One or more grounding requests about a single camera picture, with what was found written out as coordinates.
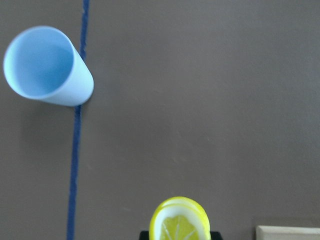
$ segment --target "blue line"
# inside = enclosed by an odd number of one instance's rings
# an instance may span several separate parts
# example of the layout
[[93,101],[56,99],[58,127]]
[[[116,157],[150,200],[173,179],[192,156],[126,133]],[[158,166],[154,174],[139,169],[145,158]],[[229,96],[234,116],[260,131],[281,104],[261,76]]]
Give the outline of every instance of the blue line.
[[[89,1],[90,0],[83,0],[83,14],[82,14],[81,36],[80,36],[80,53],[79,53],[83,61],[86,60],[86,38],[87,38],[87,31],[88,31]],[[81,105],[76,106],[74,108],[70,190],[69,190],[69,203],[68,203],[68,220],[67,220],[67,229],[66,229],[67,240],[73,240],[75,237],[79,146],[80,146],[80,138],[81,138],[81,112],[82,112]]]

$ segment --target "gray floor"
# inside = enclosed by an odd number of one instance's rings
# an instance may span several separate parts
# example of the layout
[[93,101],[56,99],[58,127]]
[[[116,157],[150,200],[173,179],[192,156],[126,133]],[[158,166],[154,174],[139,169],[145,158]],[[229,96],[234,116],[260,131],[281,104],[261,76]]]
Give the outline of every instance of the gray floor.
[[[81,14],[81,0],[1,1],[0,55],[37,25],[78,48]],[[225,240],[320,227],[320,1],[92,0],[89,14],[77,240],[137,240],[179,195]],[[0,78],[0,239],[65,239],[73,109]]]

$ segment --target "cup rim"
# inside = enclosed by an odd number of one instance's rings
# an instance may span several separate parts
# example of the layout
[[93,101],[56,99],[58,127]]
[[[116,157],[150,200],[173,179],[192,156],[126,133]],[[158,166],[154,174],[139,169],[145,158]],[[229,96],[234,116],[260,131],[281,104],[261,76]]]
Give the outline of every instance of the cup rim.
[[[68,73],[68,76],[65,78],[65,80],[63,81],[63,83],[57,87],[56,89],[54,89],[53,91],[50,91],[48,93],[45,93],[45,94],[41,94],[41,95],[28,95],[26,94],[24,91],[21,91],[19,89],[17,89],[17,87],[15,87],[11,82],[8,81],[7,79],[7,75],[8,73],[6,72],[6,65],[9,64],[8,63],[8,54],[9,54],[9,51],[10,49],[13,47],[13,45],[16,43],[16,41],[21,38],[22,36],[24,36],[25,34],[28,34],[30,32],[33,32],[33,31],[39,31],[39,30],[51,30],[51,31],[54,31],[54,32],[57,32],[59,33],[62,37],[64,37],[64,39],[67,41],[67,43],[69,44],[69,47],[71,48],[72,50],[72,65],[71,65],[71,68],[69,70],[69,73]],[[67,35],[65,35],[61,30],[55,28],[55,27],[52,27],[52,26],[47,26],[47,25],[39,25],[39,26],[33,26],[33,27],[30,27],[22,32],[20,32],[11,42],[10,44],[8,45],[6,51],[5,51],[5,54],[4,54],[4,58],[3,58],[3,72],[4,72],[4,75],[5,75],[5,78],[6,78],[6,81],[7,83],[9,84],[9,86],[16,92],[18,93],[19,95],[21,95],[22,97],[25,97],[25,98],[28,98],[28,99],[32,99],[32,100],[44,100],[44,99],[47,99],[47,98],[50,98],[54,95],[56,95],[61,89],[64,88],[64,86],[67,84],[68,82],[68,78],[70,77],[70,75],[72,74],[73,70],[74,70],[74,67],[75,67],[75,52],[76,49],[75,47],[73,46],[72,42],[70,41],[70,39],[67,37]]]

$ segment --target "yellow object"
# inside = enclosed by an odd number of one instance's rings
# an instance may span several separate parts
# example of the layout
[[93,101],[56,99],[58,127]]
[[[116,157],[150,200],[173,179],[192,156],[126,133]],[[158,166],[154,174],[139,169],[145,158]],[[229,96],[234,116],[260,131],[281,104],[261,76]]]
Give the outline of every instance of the yellow object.
[[210,223],[196,201],[175,196],[155,210],[149,228],[150,240],[211,240]]

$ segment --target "light blue cup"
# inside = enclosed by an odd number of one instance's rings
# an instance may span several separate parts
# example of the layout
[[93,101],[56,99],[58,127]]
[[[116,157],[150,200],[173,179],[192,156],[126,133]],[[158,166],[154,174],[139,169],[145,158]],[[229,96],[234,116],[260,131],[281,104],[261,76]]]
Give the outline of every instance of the light blue cup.
[[50,26],[32,27],[15,37],[3,70],[17,94],[47,103],[78,106],[94,89],[93,77],[69,38]]

